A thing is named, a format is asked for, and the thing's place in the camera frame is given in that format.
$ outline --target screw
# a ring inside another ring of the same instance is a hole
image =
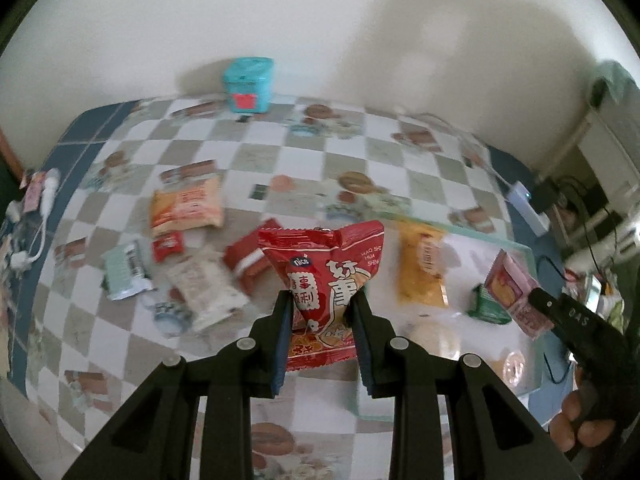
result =
[[[478,368],[482,364],[482,359],[476,354],[467,354],[462,358],[462,362],[469,368]]]
[[[162,358],[162,364],[167,368],[173,368],[180,364],[180,356],[178,354],[173,354],[167,357]]]
[[[251,350],[255,346],[255,339],[252,337],[243,337],[238,339],[236,346],[241,350]]]
[[[394,350],[406,350],[409,348],[409,342],[404,337],[395,337],[389,344]]]

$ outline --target wall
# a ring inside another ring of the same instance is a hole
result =
[[[0,124],[34,166],[82,111],[215,90],[242,55],[274,57],[279,92],[430,110],[530,165],[598,60],[640,80],[600,0],[40,0],[0,58]]]

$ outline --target blue plastic box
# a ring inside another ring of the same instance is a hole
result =
[[[271,103],[273,59],[239,57],[223,77],[229,107],[238,114],[263,114]]]

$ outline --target small red candy package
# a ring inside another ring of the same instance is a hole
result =
[[[355,358],[343,323],[351,297],[378,272],[385,230],[377,221],[328,229],[261,229],[258,245],[292,291],[306,322],[295,330],[287,370]]]
[[[489,271],[484,286],[532,339],[554,327],[553,322],[529,304],[529,293],[540,286],[505,251],[500,251]]]
[[[156,238],[151,244],[154,260],[161,264],[169,254],[184,252],[184,236],[180,231],[172,231]]]
[[[282,229],[275,218],[269,218],[255,228],[247,236],[226,247],[223,261],[238,279],[242,291],[250,296],[254,293],[254,280],[269,269],[270,264],[258,247],[258,231],[260,229]]]

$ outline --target finger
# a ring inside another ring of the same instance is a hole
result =
[[[616,425],[615,420],[588,420],[578,430],[578,440],[585,447],[596,447],[602,444]]]
[[[566,453],[575,444],[574,430],[566,415],[558,413],[549,423],[549,436],[560,451]]]
[[[571,392],[562,401],[562,412],[569,420],[575,420],[582,410],[582,402],[578,392]]]
[[[577,384],[578,388],[580,388],[580,386],[582,385],[582,380],[584,379],[584,372],[578,365],[576,365],[575,367],[574,379],[575,384]]]

